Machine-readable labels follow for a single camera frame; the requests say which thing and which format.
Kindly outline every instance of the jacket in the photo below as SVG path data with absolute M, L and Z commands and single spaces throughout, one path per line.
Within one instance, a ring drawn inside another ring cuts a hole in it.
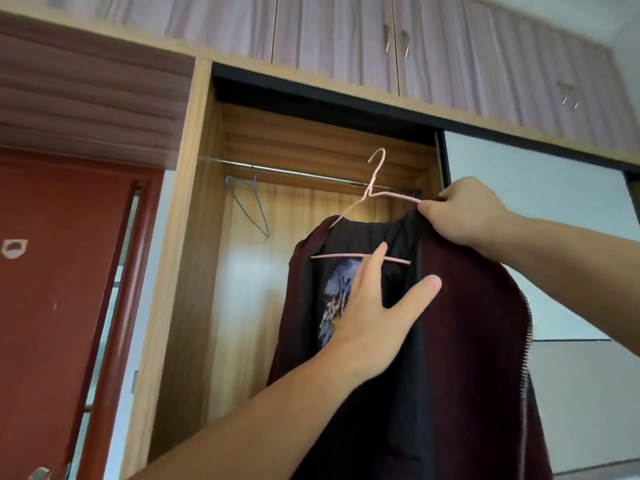
M 341 306 L 343 291 L 322 299 L 323 287 L 340 288 L 328 278 L 336 263 L 311 256 L 371 253 L 386 241 L 389 256 L 412 263 L 383 265 L 384 306 L 428 274 L 442 290 L 388 370 L 341 405 L 293 478 L 551 480 L 527 371 L 531 314 L 505 268 L 442 238 L 417 211 L 393 223 L 342 219 L 330 230 L 336 218 L 295 247 L 269 384 L 318 352 L 327 310 Z

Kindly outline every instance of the red wooden door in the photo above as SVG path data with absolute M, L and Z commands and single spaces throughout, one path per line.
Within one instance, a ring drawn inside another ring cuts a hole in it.
M 70 460 L 133 188 L 131 176 L 0 158 L 4 479 L 41 466 L 57 479 Z

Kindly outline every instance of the red door frame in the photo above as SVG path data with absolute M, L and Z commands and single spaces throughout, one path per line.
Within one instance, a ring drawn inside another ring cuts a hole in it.
M 25 166 L 55 166 L 70 168 L 91 173 L 108 173 L 131 177 L 131 195 L 129 206 L 124 211 L 124 217 L 118 238 L 118 245 L 109 271 L 108 283 L 112 283 L 124 241 L 124 233 L 129 218 L 128 209 L 131 208 L 134 192 L 140 190 L 140 200 L 133 223 L 129 250 L 122 277 L 120 290 L 116 298 L 115 309 L 111 319 L 111 329 L 107 338 L 107 345 L 102 360 L 102 370 L 98 379 L 91 418 L 86 433 L 77 480 L 102 480 L 109 454 L 111 435 L 115 423 L 120 390 L 124 379 L 125 368 L 129 356 L 131 336 L 138 311 L 140 292 L 147 266 L 149 247 L 156 221 L 156 211 L 160 198 L 164 170 L 161 168 L 146 168 L 127 164 L 117 164 L 89 159 L 46 155 L 43 153 L 0 148 L 0 162 L 11 165 Z M 104 298 L 92 343 L 92 352 L 87 364 L 84 377 L 84 393 L 78 403 L 76 412 L 76 430 L 79 430 L 84 413 L 84 398 L 89 390 L 93 367 L 100 345 L 100 335 L 106 317 L 111 288 L 104 291 Z M 68 460 L 71 461 L 75 442 L 69 445 Z

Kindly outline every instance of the clothes hanger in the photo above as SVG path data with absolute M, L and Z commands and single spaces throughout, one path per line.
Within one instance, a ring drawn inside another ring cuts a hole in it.
M 333 224 L 331 224 L 331 226 L 329 227 L 329 229 L 331 229 L 333 226 L 335 226 L 336 224 L 338 224 L 338 221 L 343 218 L 348 211 L 350 211 L 351 209 L 353 209 L 357 204 L 363 202 L 367 197 L 380 197 L 380 196 L 389 196 L 389 197 L 395 197 L 395 198 L 400 198 L 400 199 L 404 199 L 404 200 L 408 200 L 414 203 L 420 203 L 421 200 L 415 197 L 409 197 L 409 195 L 402 195 L 402 194 L 396 194 L 393 192 L 378 192 L 378 193 L 372 193 L 373 191 L 373 184 L 376 181 L 376 177 L 378 175 L 378 171 L 380 170 L 380 168 L 382 167 L 383 163 L 385 162 L 385 157 L 387 156 L 387 152 L 385 151 L 384 148 L 379 148 L 377 149 L 375 152 L 373 152 L 373 155 L 371 156 L 371 158 L 369 158 L 368 163 L 371 163 L 371 161 L 373 160 L 373 157 L 375 157 L 378 152 L 382 152 L 382 158 L 380 158 L 380 163 L 378 163 L 378 166 L 376 167 L 376 169 L 373 172 L 373 176 L 371 177 L 371 181 L 369 182 L 369 184 L 367 185 L 367 188 L 364 190 L 364 195 L 362 196 L 362 198 L 354 203 L 352 203 L 347 210 L 345 210 L 340 217 L 338 217 Z M 366 256 L 371 256 L 370 254 L 359 254 L 359 253 L 339 253 L 339 254 L 320 254 L 318 256 L 311 256 L 311 259 L 323 259 L 323 258 L 364 258 Z M 385 256 L 384 257 L 385 261 L 391 261 L 391 262 L 398 262 L 401 264 L 411 264 L 411 261 L 407 261 L 406 259 L 398 259 L 398 258 L 392 258 L 392 257 L 388 257 Z
M 253 190 L 253 193 L 255 194 L 255 199 L 258 201 L 258 207 L 260 208 L 260 213 L 262 214 L 262 220 L 264 221 L 264 226 L 267 228 L 267 232 L 263 231 L 262 228 L 258 224 L 255 223 L 255 221 L 251 218 L 251 216 L 249 214 L 247 214 L 246 210 L 244 209 L 244 207 L 242 206 L 240 201 L 237 199 L 236 193 L 234 192 L 233 188 L 231 188 L 229 186 L 229 180 L 233 180 L 236 183 L 247 185 L 248 187 L 251 187 L 251 189 Z M 264 211 L 262 210 L 262 204 L 260 203 L 260 197 L 258 197 L 258 188 L 256 186 L 257 180 L 258 180 L 258 174 L 257 173 L 253 174 L 253 182 L 251 184 L 245 182 L 244 180 L 240 180 L 239 178 L 232 177 L 231 175 L 228 175 L 225 178 L 225 186 L 226 186 L 226 188 L 229 189 L 229 192 L 231 192 L 231 197 L 233 197 L 234 200 L 237 202 L 237 204 L 240 206 L 240 209 L 242 209 L 242 211 L 244 212 L 244 215 L 247 216 L 249 218 L 249 220 L 253 223 L 253 225 L 258 227 L 258 229 L 260 229 L 260 232 L 265 234 L 265 236 L 267 236 L 267 238 L 268 238 L 269 234 L 270 234 L 269 233 L 269 224 L 267 224 L 267 218 L 264 217 Z

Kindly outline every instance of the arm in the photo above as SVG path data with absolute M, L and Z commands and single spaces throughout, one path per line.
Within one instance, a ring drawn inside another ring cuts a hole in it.
M 313 359 L 249 402 L 206 426 L 135 480 L 286 479 L 351 391 L 384 371 L 411 325 L 440 290 L 436 276 L 416 284 L 388 310 L 382 307 L 382 244 L 365 258 L 339 326 Z
M 438 233 L 514 268 L 640 355 L 640 242 L 510 212 L 475 178 L 419 209 Z

